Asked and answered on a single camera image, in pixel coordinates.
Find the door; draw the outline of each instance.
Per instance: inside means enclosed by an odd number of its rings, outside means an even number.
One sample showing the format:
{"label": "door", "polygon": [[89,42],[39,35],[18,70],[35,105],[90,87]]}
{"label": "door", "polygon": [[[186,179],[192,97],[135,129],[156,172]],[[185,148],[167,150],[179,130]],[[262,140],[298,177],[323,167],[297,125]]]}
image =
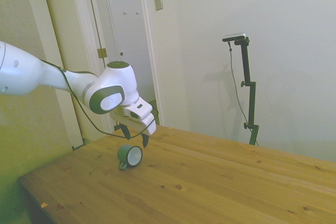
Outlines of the door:
{"label": "door", "polygon": [[108,0],[108,3],[118,58],[133,67],[139,95],[151,102],[155,93],[141,0]]}

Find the wood grain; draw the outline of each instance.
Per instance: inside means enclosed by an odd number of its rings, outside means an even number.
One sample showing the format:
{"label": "wood grain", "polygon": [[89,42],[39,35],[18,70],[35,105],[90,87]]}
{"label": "wood grain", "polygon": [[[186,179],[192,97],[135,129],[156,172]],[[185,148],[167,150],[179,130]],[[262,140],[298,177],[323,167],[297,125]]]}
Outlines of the wood grain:
{"label": "wood grain", "polygon": [[20,181],[55,223],[336,223],[335,163],[158,126],[119,170],[141,143],[106,136]]}

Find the mug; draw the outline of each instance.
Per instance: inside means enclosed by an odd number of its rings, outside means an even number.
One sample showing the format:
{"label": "mug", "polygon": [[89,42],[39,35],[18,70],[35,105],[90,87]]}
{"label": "mug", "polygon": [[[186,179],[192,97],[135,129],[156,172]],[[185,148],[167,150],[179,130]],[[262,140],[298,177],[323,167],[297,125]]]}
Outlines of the mug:
{"label": "mug", "polygon": [[135,167],[142,159],[142,150],[139,146],[123,145],[118,150],[120,163],[118,168],[124,170],[127,166]]}

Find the door hinge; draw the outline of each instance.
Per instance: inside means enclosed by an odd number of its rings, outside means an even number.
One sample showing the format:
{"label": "door hinge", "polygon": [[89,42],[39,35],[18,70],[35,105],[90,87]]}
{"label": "door hinge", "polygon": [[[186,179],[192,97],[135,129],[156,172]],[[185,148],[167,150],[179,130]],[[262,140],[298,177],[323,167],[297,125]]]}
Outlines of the door hinge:
{"label": "door hinge", "polygon": [[97,51],[98,51],[98,58],[99,59],[107,57],[106,48],[100,48],[100,49],[97,49]]}

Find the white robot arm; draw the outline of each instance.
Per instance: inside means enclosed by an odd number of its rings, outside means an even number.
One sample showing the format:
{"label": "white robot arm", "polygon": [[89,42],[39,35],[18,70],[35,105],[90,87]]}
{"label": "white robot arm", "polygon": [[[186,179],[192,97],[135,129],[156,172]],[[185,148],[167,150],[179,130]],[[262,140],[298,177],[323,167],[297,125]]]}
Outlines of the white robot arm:
{"label": "white robot arm", "polygon": [[127,139],[130,134],[125,125],[138,131],[145,129],[144,147],[156,130],[152,106],[139,97],[133,69],[126,62],[108,63],[97,77],[91,72],[60,69],[0,41],[0,94],[25,95],[38,85],[66,90],[96,114],[110,112],[121,123]]}

